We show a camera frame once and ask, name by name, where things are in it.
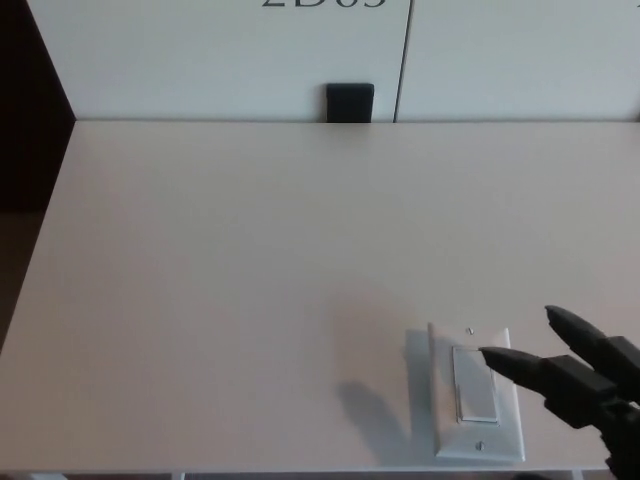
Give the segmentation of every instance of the light switch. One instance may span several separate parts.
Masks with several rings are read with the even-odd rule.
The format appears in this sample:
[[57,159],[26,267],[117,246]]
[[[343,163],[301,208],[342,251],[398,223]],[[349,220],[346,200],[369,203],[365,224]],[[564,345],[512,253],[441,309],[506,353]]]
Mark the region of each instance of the light switch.
[[493,372],[477,348],[453,347],[458,421],[498,424]]
[[518,393],[490,370],[479,348],[510,348],[509,331],[481,322],[429,325],[431,414],[437,458],[487,462],[525,459]]

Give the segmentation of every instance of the white table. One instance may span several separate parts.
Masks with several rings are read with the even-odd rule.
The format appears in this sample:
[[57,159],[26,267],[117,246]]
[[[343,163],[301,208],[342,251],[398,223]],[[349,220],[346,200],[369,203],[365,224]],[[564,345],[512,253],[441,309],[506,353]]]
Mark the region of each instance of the white table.
[[436,461],[429,322],[640,342],[640,126],[79,122],[0,357],[0,470],[603,468],[520,391],[527,460]]

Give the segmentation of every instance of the cabinet door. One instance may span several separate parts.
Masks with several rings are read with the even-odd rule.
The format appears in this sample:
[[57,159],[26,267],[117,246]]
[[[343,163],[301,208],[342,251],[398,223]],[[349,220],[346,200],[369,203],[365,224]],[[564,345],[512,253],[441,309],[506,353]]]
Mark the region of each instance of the cabinet door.
[[417,0],[399,119],[635,119],[638,3]]
[[29,4],[79,118],[313,121],[324,84],[370,82],[393,119],[409,0]]

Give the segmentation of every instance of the dark wall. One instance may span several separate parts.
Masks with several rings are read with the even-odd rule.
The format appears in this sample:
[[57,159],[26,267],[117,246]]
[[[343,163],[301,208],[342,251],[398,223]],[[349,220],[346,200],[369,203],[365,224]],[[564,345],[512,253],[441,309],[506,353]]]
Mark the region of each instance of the dark wall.
[[0,0],[0,212],[46,210],[75,116],[26,0]]

